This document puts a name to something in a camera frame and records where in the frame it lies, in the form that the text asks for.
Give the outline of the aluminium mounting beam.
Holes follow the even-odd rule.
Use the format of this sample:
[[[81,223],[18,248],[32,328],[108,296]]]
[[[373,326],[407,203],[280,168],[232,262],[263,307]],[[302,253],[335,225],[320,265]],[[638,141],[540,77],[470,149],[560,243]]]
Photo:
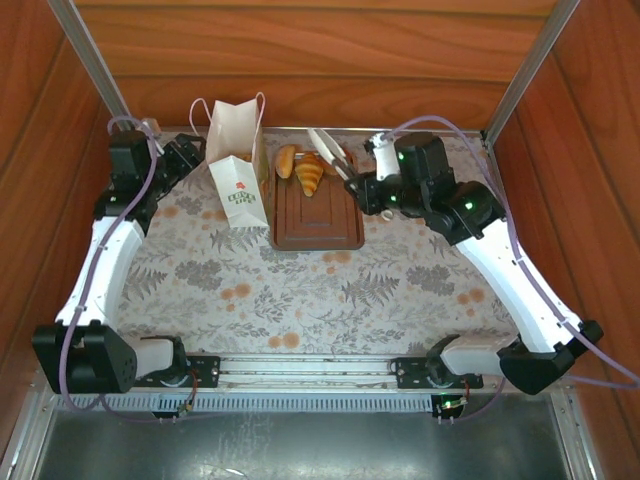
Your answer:
[[[132,389],[170,388],[166,382],[188,357],[165,369],[148,367],[141,354],[115,356],[107,352],[88,354],[72,350],[67,359],[67,389],[70,394],[124,394]],[[220,378],[215,389],[292,391],[346,391],[351,389],[398,390],[386,356],[260,356],[226,354],[220,358]],[[481,374],[484,387],[497,384],[494,374]]]

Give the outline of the aluminium frame post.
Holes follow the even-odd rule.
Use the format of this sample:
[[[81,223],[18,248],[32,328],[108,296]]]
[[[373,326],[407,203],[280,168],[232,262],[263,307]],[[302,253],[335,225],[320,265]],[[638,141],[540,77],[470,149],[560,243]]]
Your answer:
[[[484,130],[484,139],[488,145],[493,146],[496,143],[580,2],[581,0],[558,0],[554,6]]]
[[[74,0],[47,0],[65,36],[112,117],[130,116],[129,108]]]

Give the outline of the brown plastic tray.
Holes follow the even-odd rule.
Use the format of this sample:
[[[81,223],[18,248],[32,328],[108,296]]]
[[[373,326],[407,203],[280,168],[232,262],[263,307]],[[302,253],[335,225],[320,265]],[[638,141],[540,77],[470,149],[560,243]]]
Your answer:
[[[297,147],[295,161],[305,153]],[[323,174],[318,189],[306,197],[294,168],[281,179],[273,160],[270,186],[271,245],[280,251],[357,250],[364,245],[362,214],[339,176]]]

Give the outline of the golden croissant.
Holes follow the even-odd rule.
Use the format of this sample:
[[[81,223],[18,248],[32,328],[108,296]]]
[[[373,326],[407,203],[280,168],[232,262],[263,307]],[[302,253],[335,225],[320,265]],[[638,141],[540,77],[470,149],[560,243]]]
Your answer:
[[[322,163],[313,153],[305,153],[295,161],[294,171],[306,197],[312,197],[324,174]]]

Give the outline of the floral tablecloth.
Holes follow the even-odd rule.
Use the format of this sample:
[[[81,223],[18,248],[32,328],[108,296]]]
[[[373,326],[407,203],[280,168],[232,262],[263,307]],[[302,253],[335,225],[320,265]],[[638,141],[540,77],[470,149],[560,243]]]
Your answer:
[[[449,334],[515,334],[481,273],[422,222],[365,217],[363,233],[356,250],[276,250],[267,229],[228,224],[199,166],[96,312],[125,339],[216,353],[420,354]]]

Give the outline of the oval golden bun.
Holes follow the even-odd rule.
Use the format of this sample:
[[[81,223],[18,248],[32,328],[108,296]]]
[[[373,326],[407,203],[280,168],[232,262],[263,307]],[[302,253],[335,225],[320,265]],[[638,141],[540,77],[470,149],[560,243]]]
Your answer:
[[[280,147],[275,158],[275,171],[279,178],[288,179],[291,176],[296,153],[297,147],[294,144]]]

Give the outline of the long aluminium table edge rail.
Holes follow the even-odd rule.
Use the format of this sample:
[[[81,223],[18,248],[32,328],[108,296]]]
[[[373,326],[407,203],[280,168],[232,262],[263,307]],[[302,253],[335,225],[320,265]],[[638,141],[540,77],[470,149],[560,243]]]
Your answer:
[[[372,129],[372,128],[330,128],[323,127],[323,130],[326,130],[330,135],[364,135],[367,137],[371,137],[376,133],[388,133],[389,129]],[[264,134],[300,134],[306,133],[307,127],[291,127],[291,126],[279,126],[279,127],[263,127],[262,131]],[[426,128],[426,131],[431,131],[434,134],[439,136],[456,136],[456,133],[453,130],[448,128],[436,129],[436,128]],[[482,132],[479,130],[465,130],[462,132],[471,138],[481,138]],[[168,137],[170,134],[177,133],[187,133],[192,134],[193,130],[189,126],[168,126],[162,127],[159,133],[159,136]]]

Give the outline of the shiny metal sheet panel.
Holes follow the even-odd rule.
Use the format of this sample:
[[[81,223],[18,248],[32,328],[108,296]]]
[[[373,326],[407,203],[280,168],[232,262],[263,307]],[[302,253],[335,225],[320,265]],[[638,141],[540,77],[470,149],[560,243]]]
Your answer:
[[[425,414],[233,414],[143,425],[59,414],[37,480],[568,480],[548,406]]]

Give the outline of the small circuit board green light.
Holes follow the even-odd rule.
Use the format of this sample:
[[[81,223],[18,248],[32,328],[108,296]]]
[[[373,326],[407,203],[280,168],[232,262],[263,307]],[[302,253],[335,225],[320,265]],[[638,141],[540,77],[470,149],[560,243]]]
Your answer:
[[[439,425],[453,425],[462,417],[468,402],[468,395],[432,395],[432,417]]]

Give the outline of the aluminium table side rail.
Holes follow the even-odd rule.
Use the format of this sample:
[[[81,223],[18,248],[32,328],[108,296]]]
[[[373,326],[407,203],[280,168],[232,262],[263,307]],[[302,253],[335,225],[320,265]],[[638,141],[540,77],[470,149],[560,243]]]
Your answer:
[[[483,149],[486,153],[487,156],[487,169],[490,173],[490,176],[492,178],[492,181],[494,182],[497,191],[500,193],[500,196],[502,198],[502,200],[506,199],[506,192],[504,189],[504,184],[502,182],[502,178],[501,178],[501,174],[500,174],[500,170],[499,170],[499,166],[497,163],[497,159],[495,156],[495,152],[493,149],[493,146],[491,145],[490,142],[483,140],[482,141],[482,146]]]

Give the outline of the round brown bun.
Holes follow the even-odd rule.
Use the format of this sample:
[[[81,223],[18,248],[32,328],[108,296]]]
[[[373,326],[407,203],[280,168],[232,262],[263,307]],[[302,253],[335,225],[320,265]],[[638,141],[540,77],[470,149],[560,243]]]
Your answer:
[[[322,166],[324,169],[324,173],[330,176],[344,176],[347,177],[354,176],[356,173],[355,167],[353,166],[353,156],[351,153],[344,149],[344,155],[342,159],[338,159],[338,168],[336,168],[333,164],[329,164],[326,161],[323,162]]]

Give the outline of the white floral paper bag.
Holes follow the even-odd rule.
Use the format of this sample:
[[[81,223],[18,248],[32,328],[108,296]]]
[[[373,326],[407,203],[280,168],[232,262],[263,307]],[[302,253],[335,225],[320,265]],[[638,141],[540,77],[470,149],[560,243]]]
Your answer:
[[[205,162],[231,228],[269,226],[270,167],[262,120],[266,97],[257,93],[240,104],[215,101],[209,119]]]

